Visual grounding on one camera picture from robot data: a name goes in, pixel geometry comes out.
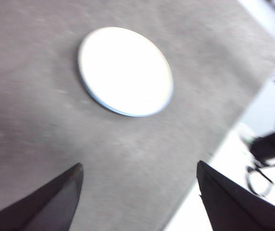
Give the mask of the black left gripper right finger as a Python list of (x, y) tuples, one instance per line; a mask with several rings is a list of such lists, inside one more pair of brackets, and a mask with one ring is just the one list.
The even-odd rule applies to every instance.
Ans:
[(214, 231), (275, 231), (275, 206), (199, 161), (200, 197)]

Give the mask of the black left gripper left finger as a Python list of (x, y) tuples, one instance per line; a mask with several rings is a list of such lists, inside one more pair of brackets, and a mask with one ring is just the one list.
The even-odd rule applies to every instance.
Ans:
[(0, 210), (0, 231), (67, 231), (79, 204), (83, 165), (77, 163), (30, 195)]

